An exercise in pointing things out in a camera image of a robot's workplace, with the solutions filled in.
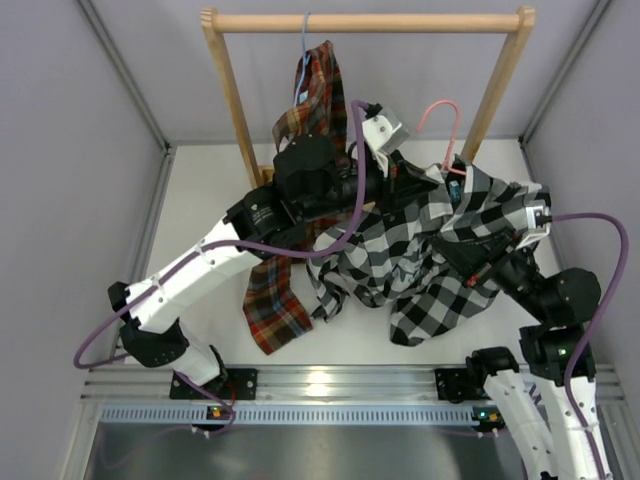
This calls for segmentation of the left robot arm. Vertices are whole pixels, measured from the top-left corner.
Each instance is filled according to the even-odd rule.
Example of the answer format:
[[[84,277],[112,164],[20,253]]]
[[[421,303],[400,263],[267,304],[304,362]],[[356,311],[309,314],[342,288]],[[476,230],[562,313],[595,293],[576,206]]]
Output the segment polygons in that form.
[[[341,169],[327,137],[293,138],[274,158],[272,181],[249,191],[190,250],[143,281],[109,288],[123,321],[125,352],[146,368],[173,368],[203,398],[221,395],[226,371],[219,353],[189,334],[180,316],[228,279],[275,255],[315,259],[343,250],[357,227],[351,222],[321,250],[299,250],[307,226],[316,220],[368,202],[395,213],[436,189],[436,181],[399,153],[393,156],[387,170],[370,152],[354,169]]]

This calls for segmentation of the black white checkered shirt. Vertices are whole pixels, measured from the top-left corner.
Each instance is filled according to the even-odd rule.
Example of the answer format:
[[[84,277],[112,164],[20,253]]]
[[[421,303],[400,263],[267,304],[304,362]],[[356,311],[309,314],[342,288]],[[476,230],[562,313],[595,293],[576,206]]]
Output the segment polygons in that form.
[[[308,261],[319,302],[313,319],[332,320],[350,296],[369,308],[390,305],[391,341],[413,347],[491,306],[499,287],[492,281],[465,287],[434,240],[468,243],[507,227],[522,231],[526,206],[549,204],[550,191],[539,183],[494,178],[462,159],[455,165],[466,171],[457,188],[447,188],[439,165],[420,169],[425,197],[390,216],[377,209],[363,213],[342,250]]]

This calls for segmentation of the pink wire hanger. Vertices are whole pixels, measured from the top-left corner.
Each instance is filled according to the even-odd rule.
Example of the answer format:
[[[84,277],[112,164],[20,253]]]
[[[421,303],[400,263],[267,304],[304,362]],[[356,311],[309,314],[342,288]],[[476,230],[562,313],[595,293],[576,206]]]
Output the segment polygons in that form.
[[[453,163],[454,163],[453,149],[456,143],[458,128],[461,120],[460,109],[458,104],[455,101],[450,99],[441,99],[429,105],[423,112],[423,115],[415,129],[415,132],[416,133],[421,132],[429,116],[433,113],[434,110],[436,110],[438,107],[441,107],[441,106],[450,106],[454,111],[454,120],[451,127],[450,135],[449,135],[445,157],[441,163],[441,171],[447,172],[447,173],[453,173],[455,175],[465,176],[466,175],[465,169],[460,169],[453,166]]]

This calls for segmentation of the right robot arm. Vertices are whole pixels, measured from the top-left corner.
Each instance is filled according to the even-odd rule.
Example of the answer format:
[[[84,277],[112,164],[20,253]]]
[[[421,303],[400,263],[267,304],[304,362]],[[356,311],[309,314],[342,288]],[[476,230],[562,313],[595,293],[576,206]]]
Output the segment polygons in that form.
[[[542,275],[533,241],[505,230],[484,240],[433,242],[464,286],[495,284],[535,320],[519,330],[519,345],[543,400],[537,405],[506,347],[474,351],[465,384],[489,397],[514,441],[530,479],[607,479],[609,463],[595,405],[595,363],[580,346],[583,323],[597,309],[600,284],[580,268]]]

